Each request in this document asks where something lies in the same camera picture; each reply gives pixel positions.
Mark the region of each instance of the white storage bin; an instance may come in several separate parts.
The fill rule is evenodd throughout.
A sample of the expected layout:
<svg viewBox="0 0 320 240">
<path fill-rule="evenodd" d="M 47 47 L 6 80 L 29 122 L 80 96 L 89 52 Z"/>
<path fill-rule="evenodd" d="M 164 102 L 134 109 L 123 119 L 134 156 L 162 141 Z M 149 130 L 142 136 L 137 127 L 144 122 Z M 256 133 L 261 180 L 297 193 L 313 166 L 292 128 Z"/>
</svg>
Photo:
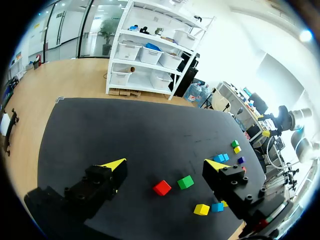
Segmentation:
<svg viewBox="0 0 320 240">
<path fill-rule="evenodd" d="M 179 56 L 173 56 L 167 52 L 162 54 L 162 56 L 159 59 L 159 63 L 161 63 L 162 66 L 168 69 L 174 69 L 177 70 L 179 64 L 182 62 L 183 58 Z"/>
<path fill-rule="evenodd" d="M 119 42 L 119 59 L 125 60 L 136 60 L 139 49 L 142 47 L 140 43 L 136 43 L 133 41 L 123 41 Z"/>
<path fill-rule="evenodd" d="M 153 70 L 151 73 L 150 82 L 155 89 L 165 90 L 172 81 L 167 72 Z"/>
<path fill-rule="evenodd" d="M 192 49 L 196 43 L 196 37 L 182 30 L 175 30 L 173 39 L 182 47 Z"/>
<path fill-rule="evenodd" d="M 142 46 L 140 53 L 140 61 L 147 64 L 157 64 L 159 58 L 163 54 L 163 51 L 157 51 L 151 48 Z"/>
<path fill-rule="evenodd" d="M 179 10 L 188 0 L 159 0 L 158 3 L 170 9 Z"/>
<path fill-rule="evenodd" d="M 131 75 L 132 75 L 132 72 L 128 73 L 128 72 L 120 72 L 120 71 L 111 71 L 110 84 L 127 85 Z"/>
</svg>

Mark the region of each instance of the glass door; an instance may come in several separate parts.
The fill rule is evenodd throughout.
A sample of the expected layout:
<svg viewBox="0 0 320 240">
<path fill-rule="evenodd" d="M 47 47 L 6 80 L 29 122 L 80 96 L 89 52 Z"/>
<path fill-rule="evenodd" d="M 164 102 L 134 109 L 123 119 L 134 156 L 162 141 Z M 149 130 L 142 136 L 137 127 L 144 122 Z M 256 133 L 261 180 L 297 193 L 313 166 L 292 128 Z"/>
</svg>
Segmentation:
<svg viewBox="0 0 320 240">
<path fill-rule="evenodd" d="M 81 36 L 80 58 L 109 58 L 126 1 L 94 0 Z"/>
<path fill-rule="evenodd" d="M 44 42 L 47 30 L 49 16 L 54 5 L 50 5 L 38 12 L 29 26 L 29 49 L 28 49 L 28 62 L 35 61 L 37 55 L 41 55 L 41 61 L 44 61 Z"/>
<path fill-rule="evenodd" d="M 46 62 L 76 57 L 79 29 L 88 3 L 89 0 L 55 3 L 46 35 Z"/>
</svg>

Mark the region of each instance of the red cube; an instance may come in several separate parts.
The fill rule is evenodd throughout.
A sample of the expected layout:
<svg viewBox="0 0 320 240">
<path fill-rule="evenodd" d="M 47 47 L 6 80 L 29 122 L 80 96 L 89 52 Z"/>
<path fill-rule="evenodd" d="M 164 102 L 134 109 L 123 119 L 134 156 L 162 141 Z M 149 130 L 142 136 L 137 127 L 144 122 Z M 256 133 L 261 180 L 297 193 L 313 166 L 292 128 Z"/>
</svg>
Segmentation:
<svg viewBox="0 0 320 240">
<path fill-rule="evenodd" d="M 162 180 L 153 187 L 153 190 L 160 196 L 166 195 L 170 191 L 170 189 L 170 185 L 165 180 Z"/>
</svg>

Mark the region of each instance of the white chair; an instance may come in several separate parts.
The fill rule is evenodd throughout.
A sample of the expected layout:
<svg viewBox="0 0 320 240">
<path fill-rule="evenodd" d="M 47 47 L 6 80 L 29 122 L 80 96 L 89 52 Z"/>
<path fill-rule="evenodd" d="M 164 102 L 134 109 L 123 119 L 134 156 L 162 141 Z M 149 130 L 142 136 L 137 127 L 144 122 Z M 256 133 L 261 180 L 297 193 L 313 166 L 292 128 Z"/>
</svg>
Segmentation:
<svg viewBox="0 0 320 240">
<path fill-rule="evenodd" d="M 201 105 L 201 108 L 212 108 L 217 111 L 227 111 L 230 112 L 231 106 L 230 102 L 221 95 L 221 93 L 216 89 L 212 89 L 212 93 L 208 96 L 208 98 L 204 101 L 204 103 Z"/>
</svg>

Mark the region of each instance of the ceiling light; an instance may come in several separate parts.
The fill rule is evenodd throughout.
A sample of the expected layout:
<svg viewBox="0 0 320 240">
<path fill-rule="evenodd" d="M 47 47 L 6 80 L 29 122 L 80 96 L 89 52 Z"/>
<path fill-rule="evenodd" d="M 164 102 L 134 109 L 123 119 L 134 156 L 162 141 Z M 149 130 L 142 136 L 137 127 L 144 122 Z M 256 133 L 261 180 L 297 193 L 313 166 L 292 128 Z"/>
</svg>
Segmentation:
<svg viewBox="0 0 320 240">
<path fill-rule="evenodd" d="M 312 39 L 312 33 L 309 30 L 304 30 L 300 33 L 301 42 L 309 42 Z"/>
</svg>

